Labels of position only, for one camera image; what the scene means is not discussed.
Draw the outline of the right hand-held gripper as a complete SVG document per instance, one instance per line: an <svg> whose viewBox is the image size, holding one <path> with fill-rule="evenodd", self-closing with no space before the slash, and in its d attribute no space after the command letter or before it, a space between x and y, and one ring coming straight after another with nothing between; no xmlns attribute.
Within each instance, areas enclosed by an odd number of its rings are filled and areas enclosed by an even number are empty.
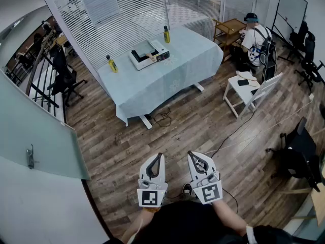
<svg viewBox="0 0 325 244"><path fill-rule="evenodd" d="M189 150L187 161L193 182L191 187L202 204L223 198L220 173L214 161L207 155Z"/></svg>

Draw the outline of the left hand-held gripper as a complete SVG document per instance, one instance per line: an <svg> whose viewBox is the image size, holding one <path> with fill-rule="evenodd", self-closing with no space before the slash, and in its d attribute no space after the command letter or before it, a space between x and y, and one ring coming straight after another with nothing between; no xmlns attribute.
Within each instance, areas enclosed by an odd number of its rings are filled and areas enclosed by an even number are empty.
<svg viewBox="0 0 325 244"><path fill-rule="evenodd" d="M139 188L137 189L139 206L160 208L168 189L168 184L165 182L166 169L164 155L157 153L149 157L141 166L139 176ZM147 181L152 179L161 184Z"/></svg>

